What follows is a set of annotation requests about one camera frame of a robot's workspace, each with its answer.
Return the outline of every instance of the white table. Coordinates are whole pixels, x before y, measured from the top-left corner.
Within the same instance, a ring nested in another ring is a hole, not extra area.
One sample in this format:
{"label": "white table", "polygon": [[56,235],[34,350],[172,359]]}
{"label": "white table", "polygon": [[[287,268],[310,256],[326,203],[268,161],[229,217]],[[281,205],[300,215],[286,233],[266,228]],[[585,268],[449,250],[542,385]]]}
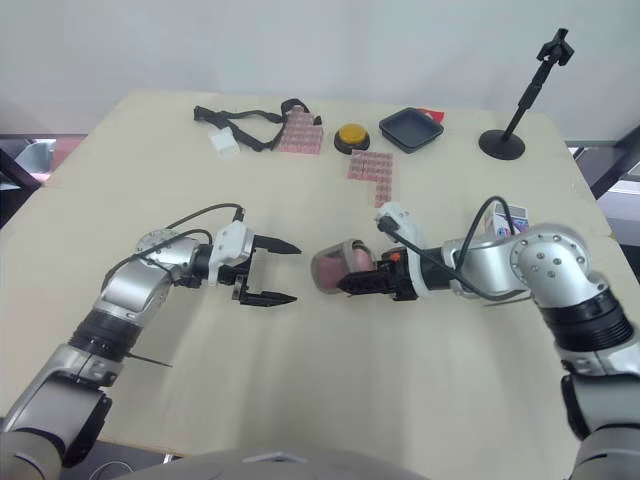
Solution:
{"label": "white table", "polygon": [[[316,290],[309,263],[349,237],[382,252],[373,184],[345,178],[336,129],[365,125],[374,151],[393,152],[394,199],[428,242],[464,235],[491,194],[529,208],[532,223],[571,225],[587,239],[629,317],[638,287],[556,128],[527,114],[514,162],[485,156],[484,130],[509,114],[448,110],[445,132],[405,155],[378,121],[400,107],[308,101],[322,115],[323,153],[216,156],[192,108],[279,111],[282,99],[208,93],[128,96],[1,232],[1,406],[6,413],[55,346],[69,339],[104,273],[138,238],[206,205],[235,201],[256,232],[300,256],[267,258],[264,287],[299,297],[258,309],[229,287],[177,289],[127,360],[110,395],[104,440],[196,454],[237,446],[320,446],[382,457],[436,480],[561,478],[577,449],[565,421],[563,374],[535,306],[484,308],[448,293],[394,303]],[[241,121],[263,140],[278,127]],[[212,231],[231,212],[192,222]]]}

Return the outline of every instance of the red object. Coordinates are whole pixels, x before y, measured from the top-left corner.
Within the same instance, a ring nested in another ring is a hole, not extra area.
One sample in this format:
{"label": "red object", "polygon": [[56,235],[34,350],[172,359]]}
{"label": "red object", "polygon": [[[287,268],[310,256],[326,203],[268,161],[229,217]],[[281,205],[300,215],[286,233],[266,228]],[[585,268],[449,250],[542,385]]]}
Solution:
{"label": "red object", "polygon": [[376,182],[376,208],[391,200],[393,155],[390,153],[353,150],[347,178]]}
{"label": "red object", "polygon": [[437,110],[429,110],[428,108],[417,108],[416,110],[429,115],[438,123],[442,123],[442,120],[444,119],[444,112],[439,112]]}

